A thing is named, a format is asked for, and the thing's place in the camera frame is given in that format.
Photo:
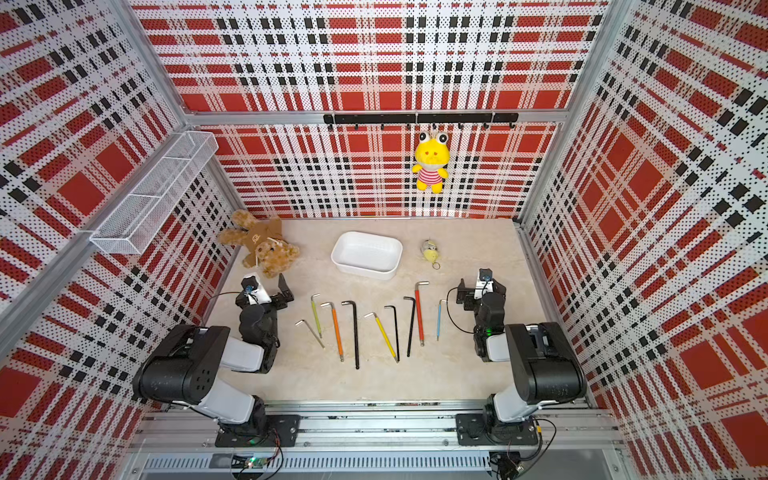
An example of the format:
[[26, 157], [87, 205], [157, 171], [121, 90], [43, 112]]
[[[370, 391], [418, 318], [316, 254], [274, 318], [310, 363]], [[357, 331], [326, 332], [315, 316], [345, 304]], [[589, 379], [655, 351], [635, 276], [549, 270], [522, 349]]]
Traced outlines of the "long black hex key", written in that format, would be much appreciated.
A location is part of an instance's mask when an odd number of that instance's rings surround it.
[[341, 302], [343, 306], [349, 306], [352, 309], [352, 323], [353, 323], [353, 345], [354, 345], [354, 362], [355, 369], [360, 370], [360, 351], [359, 351], [359, 329], [358, 329], [358, 314], [357, 305], [352, 300], [344, 300]]

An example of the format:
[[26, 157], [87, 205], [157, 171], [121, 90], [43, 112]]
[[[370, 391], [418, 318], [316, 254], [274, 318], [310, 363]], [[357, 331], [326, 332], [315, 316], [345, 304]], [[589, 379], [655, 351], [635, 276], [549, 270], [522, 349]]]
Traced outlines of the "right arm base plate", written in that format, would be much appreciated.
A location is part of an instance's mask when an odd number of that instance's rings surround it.
[[455, 416], [458, 443], [461, 446], [536, 446], [538, 433], [531, 419], [522, 422], [500, 422], [484, 414]]

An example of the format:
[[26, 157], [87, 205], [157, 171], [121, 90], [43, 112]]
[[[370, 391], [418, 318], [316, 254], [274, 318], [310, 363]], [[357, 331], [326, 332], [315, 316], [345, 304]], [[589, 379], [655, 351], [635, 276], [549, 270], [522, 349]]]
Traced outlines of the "yellow handled hex key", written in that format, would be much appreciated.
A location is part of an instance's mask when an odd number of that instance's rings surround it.
[[395, 352], [395, 349], [392, 346], [392, 343], [391, 343], [391, 341], [389, 339], [389, 336], [388, 336], [388, 334], [387, 334], [387, 332], [386, 332], [386, 330], [385, 330], [385, 328], [383, 326], [383, 323], [382, 323], [381, 319], [379, 318], [379, 316], [375, 312], [369, 312], [369, 313], [364, 315], [364, 318], [369, 318], [369, 317], [375, 320], [376, 325], [377, 325], [377, 327], [378, 327], [378, 329], [380, 331], [380, 334], [381, 334], [381, 336], [382, 336], [382, 338], [383, 338], [383, 340], [385, 342], [385, 345], [386, 345], [390, 355], [392, 356], [392, 358], [394, 359], [394, 361], [396, 363], [399, 362], [398, 356], [397, 356], [397, 354]]

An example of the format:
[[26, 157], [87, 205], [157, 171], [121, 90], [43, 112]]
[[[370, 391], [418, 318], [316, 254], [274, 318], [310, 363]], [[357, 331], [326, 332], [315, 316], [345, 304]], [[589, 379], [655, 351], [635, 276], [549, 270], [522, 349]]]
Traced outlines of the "red handled hex key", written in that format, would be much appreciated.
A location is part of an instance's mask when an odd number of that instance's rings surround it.
[[424, 325], [423, 325], [423, 314], [422, 314], [422, 307], [421, 307], [421, 295], [420, 295], [420, 288], [422, 286], [428, 286], [430, 285], [430, 282], [427, 280], [418, 281], [415, 284], [414, 287], [414, 298], [415, 298], [415, 306], [416, 306], [416, 318], [417, 318], [417, 325], [418, 325], [418, 335], [419, 335], [419, 342], [420, 346], [425, 345], [425, 334], [424, 334]]

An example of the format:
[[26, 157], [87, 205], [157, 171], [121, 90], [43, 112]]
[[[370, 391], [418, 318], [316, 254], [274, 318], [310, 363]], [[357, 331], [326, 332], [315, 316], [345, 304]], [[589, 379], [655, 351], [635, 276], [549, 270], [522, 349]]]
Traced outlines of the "blue handled hex key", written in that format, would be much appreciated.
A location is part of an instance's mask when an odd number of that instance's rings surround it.
[[437, 316], [436, 316], [436, 341], [439, 341], [441, 338], [441, 325], [442, 325], [442, 312], [443, 312], [443, 306], [446, 303], [445, 299], [440, 299], [437, 306]]

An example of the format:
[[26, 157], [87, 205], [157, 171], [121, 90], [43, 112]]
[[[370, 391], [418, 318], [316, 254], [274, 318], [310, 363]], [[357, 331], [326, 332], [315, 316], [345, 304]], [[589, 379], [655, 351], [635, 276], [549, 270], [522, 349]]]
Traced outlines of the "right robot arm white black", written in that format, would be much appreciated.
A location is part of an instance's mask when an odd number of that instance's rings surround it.
[[476, 285], [460, 282], [456, 302], [474, 315], [476, 355], [486, 363], [507, 363], [512, 383], [488, 397], [485, 429], [518, 427], [544, 406], [565, 404], [586, 394], [586, 378], [556, 322], [507, 324], [506, 288], [483, 270]]

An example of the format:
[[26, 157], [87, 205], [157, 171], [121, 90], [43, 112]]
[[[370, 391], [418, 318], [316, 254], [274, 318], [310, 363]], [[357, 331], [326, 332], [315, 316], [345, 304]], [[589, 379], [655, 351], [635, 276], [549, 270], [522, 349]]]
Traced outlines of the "thin black hex key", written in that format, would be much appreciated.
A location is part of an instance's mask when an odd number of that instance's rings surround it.
[[384, 309], [389, 309], [393, 316], [393, 324], [394, 324], [394, 332], [395, 332], [395, 361], [399, 363], [400, 361], [400, 342], [399, 342], [399, 329], [398, 329], [398, 316], [397, 316], [397, 309], [394, 305], [385, 305]]

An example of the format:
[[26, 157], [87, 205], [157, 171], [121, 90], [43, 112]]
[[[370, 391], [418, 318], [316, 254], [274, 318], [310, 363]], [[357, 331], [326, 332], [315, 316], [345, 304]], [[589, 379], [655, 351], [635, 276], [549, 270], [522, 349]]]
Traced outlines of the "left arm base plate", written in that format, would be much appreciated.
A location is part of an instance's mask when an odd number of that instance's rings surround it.
[[266, 415], [255, 424], [220, 424], [217, 448], [293, 447], [299, 433], [300, 415]]

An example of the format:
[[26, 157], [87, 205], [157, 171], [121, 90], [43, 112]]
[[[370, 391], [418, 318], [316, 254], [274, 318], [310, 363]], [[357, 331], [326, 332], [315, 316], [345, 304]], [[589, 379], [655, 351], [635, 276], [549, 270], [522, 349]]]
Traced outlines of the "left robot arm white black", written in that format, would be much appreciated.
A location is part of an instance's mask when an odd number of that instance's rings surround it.
[[147, 400], [182, 405], [209, 417], [226, 432], [265, 437], [277, 430], [264, 400], [218, 377], [221, 369], [267, 374], [281, 342], [277, 312], [294, 296], [285, 277], [270, 294], [256, 274], [241, 280], [235, 303], [240, 308], [240, 336], [227, 326], [178, 325], [170, 330], [132, 380], [134, 393]]

